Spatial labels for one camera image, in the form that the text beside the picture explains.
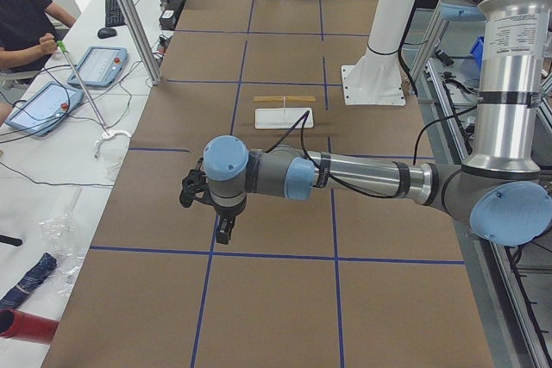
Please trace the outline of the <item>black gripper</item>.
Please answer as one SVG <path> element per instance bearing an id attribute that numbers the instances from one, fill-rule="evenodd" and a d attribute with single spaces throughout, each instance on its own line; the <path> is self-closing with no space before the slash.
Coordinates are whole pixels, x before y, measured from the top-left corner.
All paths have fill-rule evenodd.
<path id="1" fill-rule="evenodd" d="M 235 218 L 242 212 L 242 204 L 223 206 L 216 203 L 214 209 L 219 216 L 216 228 L 216 242 L 218 244 L 229 243 L 235 226 Z"/>

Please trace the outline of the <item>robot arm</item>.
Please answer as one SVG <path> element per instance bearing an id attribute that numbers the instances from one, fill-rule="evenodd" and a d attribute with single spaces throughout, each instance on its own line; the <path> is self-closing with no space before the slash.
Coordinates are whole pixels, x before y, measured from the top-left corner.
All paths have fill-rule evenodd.
<path id="1" fill-rule="evenodd" d="M 219 243 L 230 241 L 248 194 L 305 200 L 324 187 L 409 198 L 503 246 L 522 245 L 547 230 L 551 198 L 530 153 L 551 0 L 442 0 L 442 6 L 459 17 L 478 9 L 486 18 L 471 154 L 460 165 L 405 165 L 302 147 L 250 150 L 234 136 L 216 137 L 198 167 L 202 202 L 220 217 Z"/>

